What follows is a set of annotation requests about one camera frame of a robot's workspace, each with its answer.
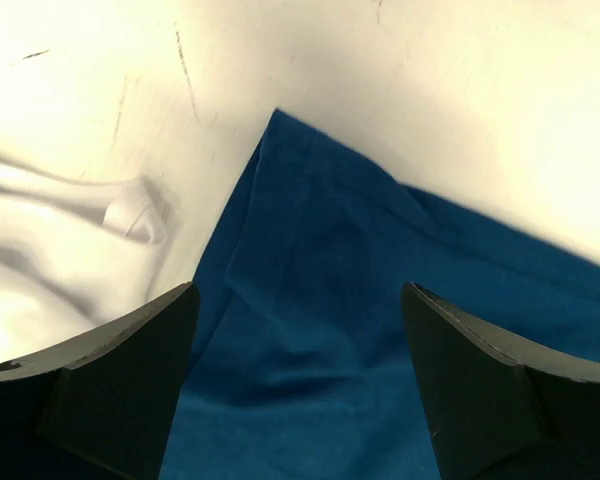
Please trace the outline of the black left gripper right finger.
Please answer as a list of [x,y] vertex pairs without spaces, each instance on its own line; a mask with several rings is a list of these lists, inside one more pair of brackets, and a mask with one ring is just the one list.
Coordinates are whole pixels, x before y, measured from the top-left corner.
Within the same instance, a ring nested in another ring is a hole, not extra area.
[[600,363],[414,284],[402,315],[443,479],[600,479]]

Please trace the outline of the folded white t shirt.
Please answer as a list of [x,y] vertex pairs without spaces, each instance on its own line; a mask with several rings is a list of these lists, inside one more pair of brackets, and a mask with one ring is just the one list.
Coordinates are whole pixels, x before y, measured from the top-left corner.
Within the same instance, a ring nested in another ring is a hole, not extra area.
[[168,234],[146,183],[79,183],[0,162],[0,363],[143,306]]

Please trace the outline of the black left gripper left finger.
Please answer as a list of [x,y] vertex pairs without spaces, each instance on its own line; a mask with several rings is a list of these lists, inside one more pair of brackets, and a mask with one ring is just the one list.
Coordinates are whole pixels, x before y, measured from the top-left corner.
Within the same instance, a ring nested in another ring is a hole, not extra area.
[[158,478],[199,304],[184,283],[0,363],[0,480]]

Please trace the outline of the blue printed t shirt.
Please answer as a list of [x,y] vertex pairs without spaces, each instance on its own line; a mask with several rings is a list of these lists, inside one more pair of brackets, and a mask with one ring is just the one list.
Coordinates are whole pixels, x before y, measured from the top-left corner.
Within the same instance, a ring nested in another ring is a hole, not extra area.
[[401,318],[413,282],[600,362],[600,267],[272,114],[197,268],[165,479],[435,479]]

